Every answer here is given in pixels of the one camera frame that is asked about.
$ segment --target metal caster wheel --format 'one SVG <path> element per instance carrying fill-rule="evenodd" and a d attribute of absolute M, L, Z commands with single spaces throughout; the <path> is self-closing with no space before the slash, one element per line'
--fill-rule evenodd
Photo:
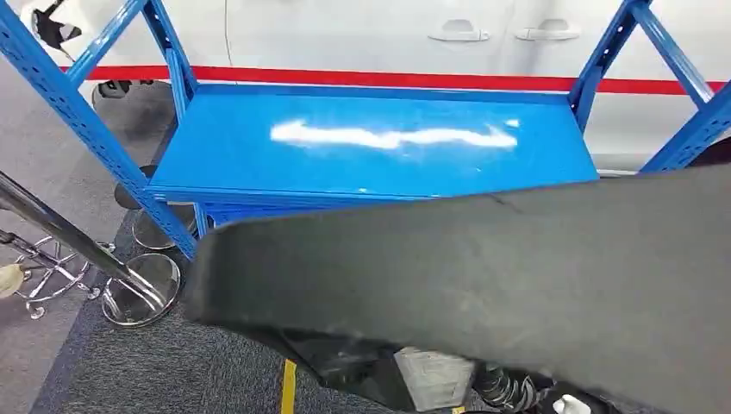
<path fill-rule="evenodd" d="M 37 308 L 26 306 L 26 308 L 30 312 L 30 318 L 33 320 L 41 319 L 43 315 L 46 315 L 46 308 L 43 306 L 39 306 Z"/>
<path fill-rule="evenodd" d="M 102 290 L 99 289 L 98 287 L 92 287 L 91 289 L 89 289 L 87 287 L 86 291 L 87 291 L 87 293 L 86 293 L 87 300 L 94 300 L 94 299 L 98 298 L 99 295 L 102 294 Z"/>

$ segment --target gray carpet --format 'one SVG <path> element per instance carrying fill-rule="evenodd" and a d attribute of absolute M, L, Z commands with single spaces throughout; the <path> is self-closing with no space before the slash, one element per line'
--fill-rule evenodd
<path fill-rule="evenodd" d="M 133 218 L 125 217 L 115 238 L 121 260 L 146 252 L 132 239 Z M 180 253 L 170 256 L 185 268 Z M 279 413 L 283 358 L 243 336 L 189 323 L 181 310 L 176 305 L 146 328 L 117 329 L 98 301 L 85 303 L 31 412 Z M 320 388 L 302 372 L 295 395 L 296 413 L 392 412 Z"/>

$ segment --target car door handle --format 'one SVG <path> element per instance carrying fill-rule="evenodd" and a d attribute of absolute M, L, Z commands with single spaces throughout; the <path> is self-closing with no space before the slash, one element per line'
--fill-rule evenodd
<path fill-rule="evenodd" d="M 451 19 L 442 23 L 428 37 L 436 41 L 486 41 L 490 39 L 490 34 L 476 28 L 467 19 Z"/>
<path fill-rule="evenodd" d="M 522 41 L 567 41 L 581 35 L 581 28 L 564 19 L 546 19 L 537 28 L 522 28 L 515 37 Z"/>

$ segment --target blue shelf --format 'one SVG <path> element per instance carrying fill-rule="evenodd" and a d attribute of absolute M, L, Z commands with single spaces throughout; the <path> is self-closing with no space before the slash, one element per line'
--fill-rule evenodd
<path fill-rule="evenodd" d="M 336 206 L 596 178 L 563 95 L 200 85 L 148 190 Z"/>

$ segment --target white plastic part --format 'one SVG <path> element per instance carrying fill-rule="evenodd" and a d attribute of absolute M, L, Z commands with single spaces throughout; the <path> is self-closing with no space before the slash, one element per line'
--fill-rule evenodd
<path fill-rule="evenodd" d="M 20 265 L 0 267 L 0 299 L 7 298 L 21 288 L 22 270 Z"/>
<path fill-rule="evenodd" d="M 436 41 L 486 41 L 490 39 L 490 34 L 476 28 L 468 19 L 450 19 L 428 37 Z"/>
<path fill-rule="evenodd" d="M 553 403 L 553 410 L 558 414 L 591 414 L 591 407 L 569 394 Z"/>
<path fill-rule="evenodd" d="M 537 28 L 522 28 L 515 37 L 522 41 L 567 41 L 581 35 L 581 28 L 564 19 L 546 19 Z"/>

